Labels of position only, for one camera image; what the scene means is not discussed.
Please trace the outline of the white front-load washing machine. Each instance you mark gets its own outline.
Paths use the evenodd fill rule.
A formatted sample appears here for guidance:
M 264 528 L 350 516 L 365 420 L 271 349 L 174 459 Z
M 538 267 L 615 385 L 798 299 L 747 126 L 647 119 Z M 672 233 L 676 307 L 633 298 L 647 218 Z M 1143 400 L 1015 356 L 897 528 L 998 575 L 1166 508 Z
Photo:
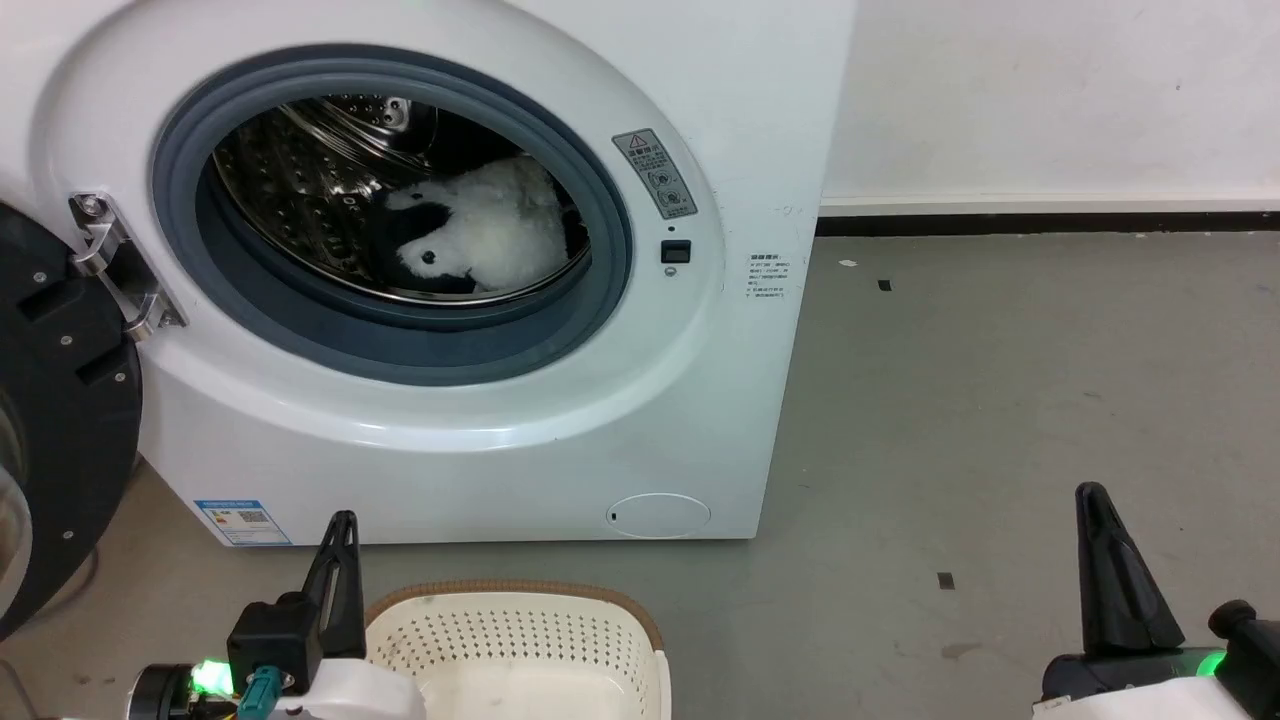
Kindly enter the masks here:
M 634 495 L 703 501 L 694 539 L 756 534 L 859 0 L 0 0 L 0 204 L 84 250 L 101 191 L 188 325 L 134 342 L 146 461 L 198 500 L 256 500 L 292 544 L 332 514 L 366 543 L 613 541 Z M 572 129 L 623 195 L 634 264 L 563 357 L 475 386 L 347 375 L 219 310 L 157 222 L 152 168 L 202 82 L 287 47 L 360 45 L 467 67 Z M 664 220 L 612 137 L 650 128 L 698 214 Z M 664 265 L 660 241 L 691 240 Z M 787 252 L 783 300 L 742 296 Z

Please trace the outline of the blue energy label sticker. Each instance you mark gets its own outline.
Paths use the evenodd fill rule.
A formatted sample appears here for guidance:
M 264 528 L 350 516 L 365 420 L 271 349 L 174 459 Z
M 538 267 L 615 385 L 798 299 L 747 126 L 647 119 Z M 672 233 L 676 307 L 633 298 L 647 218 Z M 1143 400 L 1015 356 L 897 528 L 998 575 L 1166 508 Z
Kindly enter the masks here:
M 285 547 L 291 539 L 256 500 L 198 500 L 196 510 L 232 547 Z

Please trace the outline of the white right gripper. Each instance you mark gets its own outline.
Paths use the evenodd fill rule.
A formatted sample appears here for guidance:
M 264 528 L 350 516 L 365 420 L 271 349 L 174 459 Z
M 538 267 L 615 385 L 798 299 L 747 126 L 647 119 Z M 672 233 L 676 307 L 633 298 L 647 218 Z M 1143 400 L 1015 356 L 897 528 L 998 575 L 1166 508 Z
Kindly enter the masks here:
M 1105 486 L 1080 483 L 1074 502 L 1087 655 L 1048 664 L 1034 720 L 1233 720 L 1213 675 L 1226 651 L 1180 648 L 1185 635 Z

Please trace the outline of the round white filter cover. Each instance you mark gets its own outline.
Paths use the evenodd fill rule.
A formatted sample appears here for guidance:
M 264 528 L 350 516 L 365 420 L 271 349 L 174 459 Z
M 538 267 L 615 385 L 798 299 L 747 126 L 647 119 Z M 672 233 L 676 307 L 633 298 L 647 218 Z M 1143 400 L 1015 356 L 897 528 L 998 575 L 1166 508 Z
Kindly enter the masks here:
M 675 493 L 634 495 L 605 511 L 607 524 L 637 541 L 680 541 L 696 536 L 710 520 L 700 500 Z

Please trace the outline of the stainless steel washer drum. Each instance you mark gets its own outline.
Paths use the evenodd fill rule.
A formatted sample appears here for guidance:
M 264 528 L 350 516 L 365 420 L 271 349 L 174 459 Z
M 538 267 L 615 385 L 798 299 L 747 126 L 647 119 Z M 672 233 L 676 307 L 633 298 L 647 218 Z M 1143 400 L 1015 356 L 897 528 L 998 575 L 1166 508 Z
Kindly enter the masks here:
M 385 224 L 380 205 L 394 190 L 518 155 L 535 158 L 499 131 L 428 102 L 333 94 L 251 117 L 218 143 L 210 170 L 224 199 L 256 233 L 255 249 L 273 249 L 370 299 L 419 307 L 481 307 L 531 297 L 590 265 L 588 224 L 559 179 L 549 170 L 566 210 L 571 264 L 508 292 L 480 293 L 470 279 L 413 281 L 394 269 L 389 245 L 375 237 Z

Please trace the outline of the grey rubber door gasket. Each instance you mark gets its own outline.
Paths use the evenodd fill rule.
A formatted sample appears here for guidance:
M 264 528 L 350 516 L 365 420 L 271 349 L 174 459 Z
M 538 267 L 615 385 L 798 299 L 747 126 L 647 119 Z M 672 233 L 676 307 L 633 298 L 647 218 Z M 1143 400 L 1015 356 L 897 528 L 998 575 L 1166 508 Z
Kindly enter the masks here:
M 370 299 L 255 249 L 210 158 L 251 117 L 333 94 L 408 97 L 521 143 L 568 190 L 586 222 L 590 265 L 531 297 L 481 307 Z M 210 77 L 170 115 L 154 156 L 157 222 L 187 275 L 236 323 L 347 375 L 406 386 L 475 386 L 545 366 L 594 336 L 625 295 L 634 237 L 623 195 L 595 152 L 549 110 L 467 67 L 360 45 L 287 47 Z

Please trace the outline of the white and black plush toy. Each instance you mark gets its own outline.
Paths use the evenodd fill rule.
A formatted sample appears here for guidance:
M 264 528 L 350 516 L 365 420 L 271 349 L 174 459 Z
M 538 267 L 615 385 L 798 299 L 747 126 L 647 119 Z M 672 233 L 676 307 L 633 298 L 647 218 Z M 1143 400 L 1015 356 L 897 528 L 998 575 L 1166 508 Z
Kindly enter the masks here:
M 529 155 L 394 190 L 380 209 L 375 237 L 413 281 L 470 279 L 480 293 L 508 292 L 571 264 L 556 179 Z

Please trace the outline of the small printed text label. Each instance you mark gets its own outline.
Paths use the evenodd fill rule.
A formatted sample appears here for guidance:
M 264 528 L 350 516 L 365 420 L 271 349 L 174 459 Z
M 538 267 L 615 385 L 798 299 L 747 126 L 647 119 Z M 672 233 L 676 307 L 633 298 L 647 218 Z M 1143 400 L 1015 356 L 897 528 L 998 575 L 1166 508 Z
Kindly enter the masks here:
M 748 300 L 783 300 L 794 287 L 794 263 L 787 252 L 749 252 L 744 259 L 742 296 Z

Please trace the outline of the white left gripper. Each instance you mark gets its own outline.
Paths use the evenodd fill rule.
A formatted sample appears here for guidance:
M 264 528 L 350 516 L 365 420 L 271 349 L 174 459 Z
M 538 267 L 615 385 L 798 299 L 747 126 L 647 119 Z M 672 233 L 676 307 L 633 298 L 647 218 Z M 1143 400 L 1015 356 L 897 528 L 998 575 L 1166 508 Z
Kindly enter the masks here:
M 270 710 L 244 707 L 228 662 L 192 669 L 192 720 L 428 720 L 410 676 L 367 662 L 358 519 L 334 512 L 303 583 L 306 659 L 323 659 L 307 693 L 280 694 Z

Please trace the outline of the white perforated laundry basket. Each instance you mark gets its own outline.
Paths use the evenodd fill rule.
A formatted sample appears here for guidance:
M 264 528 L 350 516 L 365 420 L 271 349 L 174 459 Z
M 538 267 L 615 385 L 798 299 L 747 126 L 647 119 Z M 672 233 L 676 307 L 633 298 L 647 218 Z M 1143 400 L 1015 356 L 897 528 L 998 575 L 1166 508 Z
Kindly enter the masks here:
M 433 582 L 365 614 L 369 661 L 413 682 L 425 720 L 672 720 L 664 642 L 596 585 Z

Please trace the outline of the metal door hinge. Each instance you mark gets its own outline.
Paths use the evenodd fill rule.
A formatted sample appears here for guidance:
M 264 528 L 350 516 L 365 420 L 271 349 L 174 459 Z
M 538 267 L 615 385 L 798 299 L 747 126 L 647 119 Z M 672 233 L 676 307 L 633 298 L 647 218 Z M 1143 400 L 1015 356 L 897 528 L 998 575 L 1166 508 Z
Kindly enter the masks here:
M 125 336 L 140 343 L 159 331 L 188 325 L 108 193 L 72 193 L 68 206 L 84 240 L 72 265 L 78 275 L 108 290 L 122 313 Z

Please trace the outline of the grey warning sticker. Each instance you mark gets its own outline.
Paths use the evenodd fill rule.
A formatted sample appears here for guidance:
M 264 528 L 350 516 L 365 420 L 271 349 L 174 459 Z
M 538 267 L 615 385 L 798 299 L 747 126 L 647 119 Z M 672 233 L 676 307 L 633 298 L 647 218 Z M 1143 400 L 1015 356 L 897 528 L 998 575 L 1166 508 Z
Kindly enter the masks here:
M 698 214 L 694 196 L 655 131 L 616 135 L 612 143 L 623 154 L 664 220 Z

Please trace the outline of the black round washer door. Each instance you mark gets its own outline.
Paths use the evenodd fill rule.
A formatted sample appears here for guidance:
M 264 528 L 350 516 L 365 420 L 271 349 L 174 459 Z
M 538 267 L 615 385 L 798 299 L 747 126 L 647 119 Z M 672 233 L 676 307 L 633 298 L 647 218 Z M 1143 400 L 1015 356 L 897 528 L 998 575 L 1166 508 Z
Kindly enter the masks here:
M 0 442 L 15 441 L 33 529 L 0 642 L 97 547 L 134 470 L 142 400 L 138 354 L 111 295 L 72 270 L 59 238 L 0 204 Z

